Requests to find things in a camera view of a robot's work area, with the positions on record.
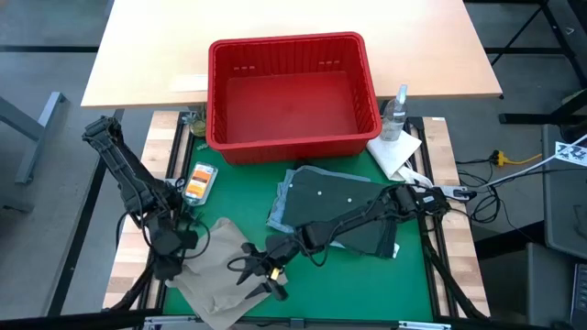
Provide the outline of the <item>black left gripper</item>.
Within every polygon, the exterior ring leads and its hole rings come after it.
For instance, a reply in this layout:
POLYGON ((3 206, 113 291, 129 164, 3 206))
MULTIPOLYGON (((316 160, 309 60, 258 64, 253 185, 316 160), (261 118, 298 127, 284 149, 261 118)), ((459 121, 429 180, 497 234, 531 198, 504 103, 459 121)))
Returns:
POLYGON ((183 262, 179 253, 184 249, 195 248, 198 234, 194 231, 160 229, 151 238, 155 250, 154 276, 157 280, 167 281, 182 272, 183 262))

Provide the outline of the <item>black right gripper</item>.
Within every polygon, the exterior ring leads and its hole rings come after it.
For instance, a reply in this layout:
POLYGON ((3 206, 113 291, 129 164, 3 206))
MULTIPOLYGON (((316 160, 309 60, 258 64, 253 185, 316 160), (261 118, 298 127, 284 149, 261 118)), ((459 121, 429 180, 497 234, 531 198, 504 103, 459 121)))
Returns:
POLYGON ((268 236, 265 239, 265 251, 261 253, 260 261, 256 269, 245 269, 237 280, 237 285, 242 284, 250 276, 264 276, 269 278, 253 291, 245 299, 250 299, 262 293, 270 293, 277 301, 285 301, 289 294, 284 286, 276 281, 284 271, 285 266, 301 252, 303 241, 297 236, 268 236))

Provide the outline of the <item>beige trousers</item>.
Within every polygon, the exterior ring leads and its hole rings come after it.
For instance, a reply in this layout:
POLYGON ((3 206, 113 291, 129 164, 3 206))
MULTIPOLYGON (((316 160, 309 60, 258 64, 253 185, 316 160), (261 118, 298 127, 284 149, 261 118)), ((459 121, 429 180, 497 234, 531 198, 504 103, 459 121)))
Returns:
POLYGON ((168 287, 178 289, 193 311, 214 330, 230 330, 241 316, 271 296, 262 293, 245 299, 265 279, 252 275, 237 285, 240 274, 227 268, 231 259, 243 255, 241 245, 247 241, 230 219, 217 219, 210 235, 196 247, 204 254, 186 260, 182 272, 166 282, 168 287))

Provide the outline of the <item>light blue denim garment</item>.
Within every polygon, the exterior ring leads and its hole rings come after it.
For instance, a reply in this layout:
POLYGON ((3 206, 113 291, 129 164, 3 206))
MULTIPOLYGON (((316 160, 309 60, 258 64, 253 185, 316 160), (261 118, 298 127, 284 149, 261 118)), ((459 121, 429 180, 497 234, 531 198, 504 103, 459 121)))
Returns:
POLYGON ((303 165, 297 170, 287 170, 282 182, 277 184, 277 196, 272 204, 271 210, 266 221, 266 225, 286 234, 291 234, 294 228, 291 225, 286 225, 282 222, 283 213, 285 210, 286 195, 292 184, 294 175, 300 171, 308 170, 320 175, 340 177, 349 180, 356 180, 360 182, 370 182, 371 180, 366 177, 348 174, 343 172, 334 172, 330 170, 321 169, 311 165, 303 165))

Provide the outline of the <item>dark green garment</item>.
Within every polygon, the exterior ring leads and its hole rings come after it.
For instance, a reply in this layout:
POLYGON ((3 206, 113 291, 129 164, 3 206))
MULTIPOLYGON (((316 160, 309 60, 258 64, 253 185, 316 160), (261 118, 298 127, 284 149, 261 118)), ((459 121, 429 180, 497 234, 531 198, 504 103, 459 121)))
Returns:
MULTIPOLYGON (((338 215, 366 205, 384 187, 383 184, 372 181, 325 176, 310 170, 300 171, 293 176, 286 195, 282 222, 295 228, 308 222, 329 221, 338 215)), ((339 235, 333 244, 375 256, 382 222, 371 222, 339 235)))

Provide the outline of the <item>dark blue jeans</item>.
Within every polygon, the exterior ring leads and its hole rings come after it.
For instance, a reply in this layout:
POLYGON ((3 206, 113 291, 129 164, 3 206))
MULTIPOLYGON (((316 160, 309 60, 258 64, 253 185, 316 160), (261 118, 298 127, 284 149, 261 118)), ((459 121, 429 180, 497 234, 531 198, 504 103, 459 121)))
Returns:
POLYGON ((381 259, 394 259, 396 233, 397 223, 394 220, 382 222, 381 236, 375 252, 376 257, 381 259))

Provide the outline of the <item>red plastic laundry basket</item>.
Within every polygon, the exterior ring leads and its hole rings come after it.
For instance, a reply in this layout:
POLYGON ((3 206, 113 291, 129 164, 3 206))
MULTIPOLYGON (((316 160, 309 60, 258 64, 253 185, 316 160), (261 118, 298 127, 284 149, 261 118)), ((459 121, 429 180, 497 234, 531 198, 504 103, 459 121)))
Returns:
POLYGON ((381 131, 356 32, 222 39, 209 48, 205 138, 230 164, 352 156, 381 131))

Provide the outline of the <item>wipes packet with orange label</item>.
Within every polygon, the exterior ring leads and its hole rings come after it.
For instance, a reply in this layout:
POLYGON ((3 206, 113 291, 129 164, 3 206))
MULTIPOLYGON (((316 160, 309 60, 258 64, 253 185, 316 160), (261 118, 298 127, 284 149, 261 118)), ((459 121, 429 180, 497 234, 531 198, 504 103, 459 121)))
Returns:
POLYGON ((217 167, 204 162, 196 162, 183 188, 184 201, 190 206, 205 204, 217 173, 217 167))

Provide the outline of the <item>black table base bar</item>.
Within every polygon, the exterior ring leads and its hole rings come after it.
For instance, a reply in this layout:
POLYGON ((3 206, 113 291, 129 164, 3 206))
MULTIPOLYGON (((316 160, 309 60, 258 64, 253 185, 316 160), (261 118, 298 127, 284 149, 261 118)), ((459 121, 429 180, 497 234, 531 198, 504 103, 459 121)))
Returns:
POLYGON ((105 162, 98 159, 67 236, 61 269, 47 301, 47 316, 103 310, 121 212, 116 183, 105 162))

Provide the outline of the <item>grey metal table leg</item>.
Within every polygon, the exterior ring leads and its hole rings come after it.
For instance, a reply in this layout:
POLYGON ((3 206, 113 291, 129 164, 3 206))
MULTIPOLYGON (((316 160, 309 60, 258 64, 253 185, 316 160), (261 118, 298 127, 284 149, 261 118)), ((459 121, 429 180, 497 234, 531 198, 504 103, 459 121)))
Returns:
POLYGON ((0 97, 0 122, 7 124, 29 139, 15 177, 15 183, 28 184, 32 181, 33 170, 53 115, 65 101, 66 97, 62 93, 52 92, 41 114, 35 119, 0 97))

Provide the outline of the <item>white cloth tote bag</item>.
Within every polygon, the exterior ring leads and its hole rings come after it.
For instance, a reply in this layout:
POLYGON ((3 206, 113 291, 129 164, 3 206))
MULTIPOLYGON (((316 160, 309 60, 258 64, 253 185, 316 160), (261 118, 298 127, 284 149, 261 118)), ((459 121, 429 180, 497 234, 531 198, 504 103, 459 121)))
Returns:
POLYGON ((422 141, 402 132, 395 141, 383 140, 380 137, 367 143, 367 150, 382 169, 385 177, 390 181, 419 183, 428 188, 433 186, 428 177, 419 174, 406 165, 410 157, 421 146, 422 141))

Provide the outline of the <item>light wood table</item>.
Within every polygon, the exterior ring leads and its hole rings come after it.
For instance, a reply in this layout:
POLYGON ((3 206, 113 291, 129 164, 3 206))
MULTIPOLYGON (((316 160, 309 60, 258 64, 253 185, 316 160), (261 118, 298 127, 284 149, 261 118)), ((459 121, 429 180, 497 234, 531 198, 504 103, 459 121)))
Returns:
POLYGON ((379 97, 502 91, 463 0, 116 0, 82 107, 201 103, 213 42, 341 31, 363 37, 379 97))

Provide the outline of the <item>clear plastic spray bottle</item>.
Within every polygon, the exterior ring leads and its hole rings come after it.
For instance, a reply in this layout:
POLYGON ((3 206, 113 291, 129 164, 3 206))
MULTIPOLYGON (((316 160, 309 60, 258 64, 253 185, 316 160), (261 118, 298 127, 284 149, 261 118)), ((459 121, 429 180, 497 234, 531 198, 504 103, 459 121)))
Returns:
POLYGON ((380 134, 382 140, 395 141, 401 135, 407 113, 407 90, 408 86, 402 84, 395 98, 385 106, 380 134))

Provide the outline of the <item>white power strip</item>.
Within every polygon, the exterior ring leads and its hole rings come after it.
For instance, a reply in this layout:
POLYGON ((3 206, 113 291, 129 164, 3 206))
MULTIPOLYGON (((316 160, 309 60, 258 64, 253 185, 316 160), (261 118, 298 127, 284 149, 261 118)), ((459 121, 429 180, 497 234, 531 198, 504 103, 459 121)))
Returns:
POLYGON ((444 193, 447 198, 455 199, 458 201, 469 201, 471 198, 471 191, 463 186, 439 186, 439 189, 444 193))

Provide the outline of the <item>grey plastic case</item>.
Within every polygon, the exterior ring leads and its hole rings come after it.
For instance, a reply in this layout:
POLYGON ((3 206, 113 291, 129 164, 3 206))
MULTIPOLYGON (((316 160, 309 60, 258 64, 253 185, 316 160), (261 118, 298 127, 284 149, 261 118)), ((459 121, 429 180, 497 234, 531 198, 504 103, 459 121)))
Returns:
POLYGON ((587 259, 587 167, 552 159, 544 170, 546 243, 587 259))

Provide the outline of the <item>white printed tag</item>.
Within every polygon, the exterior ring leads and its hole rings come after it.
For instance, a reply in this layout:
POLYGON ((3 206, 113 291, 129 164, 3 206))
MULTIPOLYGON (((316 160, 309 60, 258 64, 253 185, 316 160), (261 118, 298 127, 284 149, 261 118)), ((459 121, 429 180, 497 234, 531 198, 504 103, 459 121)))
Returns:
POLYGON ((587 148, 571 146, 557 141, 555 144, 555 158, 575 165, 587 167, 587 148))

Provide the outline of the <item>black metal rig frame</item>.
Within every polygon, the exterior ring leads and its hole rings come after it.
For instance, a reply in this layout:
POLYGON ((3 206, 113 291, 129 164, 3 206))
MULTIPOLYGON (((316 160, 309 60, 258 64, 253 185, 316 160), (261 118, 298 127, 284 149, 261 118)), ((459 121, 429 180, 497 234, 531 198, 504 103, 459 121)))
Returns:
MULTIPOLYGON (((218 168, 218 173, 203 205, 188 205, 183 199, 184 186, 175 186, 183 200, 177 227, 198 234, 195 248, 180 252, 183 263, 204 254, 196 247, 210 235, 211 227, 221 217, 234 222, 247 242, 259 251, 265 249, 267 237, 283 233, 267 226, 266 221, 277 196, 277 184, 283 181, 287 170, 303 166, 300 162, 231 165, 211 148, 193 154, 190 162, 211 164, 218 168)), ((308 165, 366 177, 385 187, 407 183, 384 181, 366 153, 354 158, 313 159, 308 165)), ((451 212, 451 200, 447 200, 451 212)), ((395 258, 378 258, 337 247, 333 242, 327 256, 314 255, 316 261, 325 262, 320 268, 309 258, 297 255, 278 278, 289 294, 288 299, 280 302, 271 295, 246 312, 244 318, 273 323, 299 318, 346 325, 373 321, 393 329, 425 323, 456 330, 497 328, 498 323, 481 313, 466 296, 431 244, 426 220, 445 216, 420 216, 397 225, 395 243, 399 249, 395 258)), ((150 249, 143 280, 156 279, 153 266, 150 249)))

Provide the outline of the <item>black metal desk frame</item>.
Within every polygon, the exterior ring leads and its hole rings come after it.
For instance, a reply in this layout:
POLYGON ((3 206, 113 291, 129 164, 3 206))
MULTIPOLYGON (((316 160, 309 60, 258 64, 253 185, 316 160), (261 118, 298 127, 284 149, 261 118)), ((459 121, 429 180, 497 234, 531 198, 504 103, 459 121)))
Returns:
POLYGON ((577 76, 581 90, 575 96, 549 114, 517 114, 502 113, 498 115, 502 125, 578 125, 587 122, 587 115, 578 115, 578 112, 587 107, 587 73, 582 69, 576 53, 563 36, 560 25, 549 8, 549 0, 467 0, 469 3, 479 4, 508 4, 508 5, 535 5, 537 10, 523 24, 512 38, 500 48, 484 47, 487 55, 494 55, 491 65, 496 64, 503 55, 560 55, 572 67, 577 76), (529 27, 538 15, 543 15, 554 35, 557 47, 514 47, 514 43, 529 27))

